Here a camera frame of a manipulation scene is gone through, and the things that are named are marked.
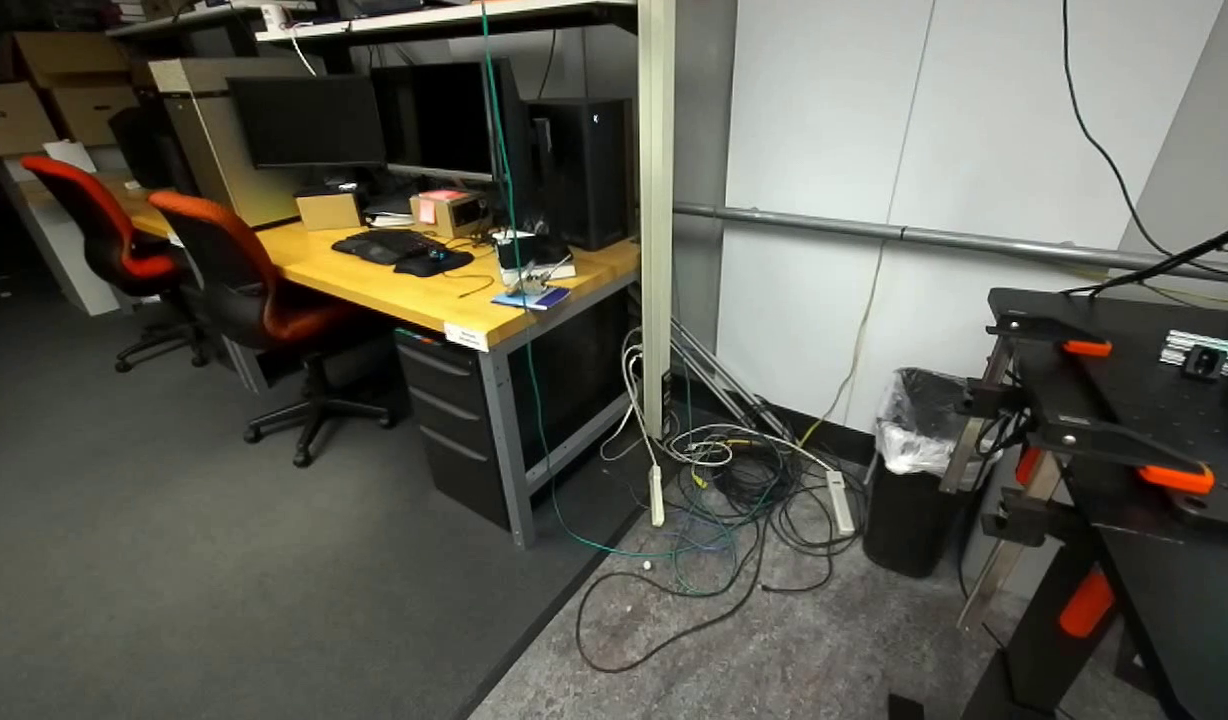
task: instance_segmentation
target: trash can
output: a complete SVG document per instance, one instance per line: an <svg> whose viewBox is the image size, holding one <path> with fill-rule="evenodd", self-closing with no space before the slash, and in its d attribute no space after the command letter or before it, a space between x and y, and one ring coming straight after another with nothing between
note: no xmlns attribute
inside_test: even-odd
<svg viewBox="0 0 1228 720"><path fill-rule="evenodd" d="M900 577L929 577L957 520L957 491L941 477L965 430L965 382L900 369L877 424L870 473L864 556Z"/></svg>

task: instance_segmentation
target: office chair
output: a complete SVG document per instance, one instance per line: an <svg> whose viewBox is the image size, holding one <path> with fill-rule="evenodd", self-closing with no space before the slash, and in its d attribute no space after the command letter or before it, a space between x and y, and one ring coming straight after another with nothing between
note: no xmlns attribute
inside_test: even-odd
<svg viewBox="0 0 1228 720"><path fill-rule="evenodd" d="M170 325L150 325L146 336L121 352L116 373L132 373L173 349L191 349L196 369L207 366L207 342L181 293L187 280L181 254L163 239L146 239L94 171L48 156L24 156L22 164L36 171L55 203L80 223L84 259L101 280L123 298L161 298L177 312Z"/></svg>
<svg viewBox="0 0 1228 720"><path fill-rule="evenodd" d="M327 418L374 418L382 430L395 424L395 412L384 405L335 397L324 373L324 356L378 336L384 327L382 318L290 284L233 207L183 191L153 191L150 201L170 218L191 256L203 284L203 318L216 331L246 349L303 356L302 402L253 422L246 433L249 443L302 422L294 464L303 467L318 462L312 442Z"/></svg>

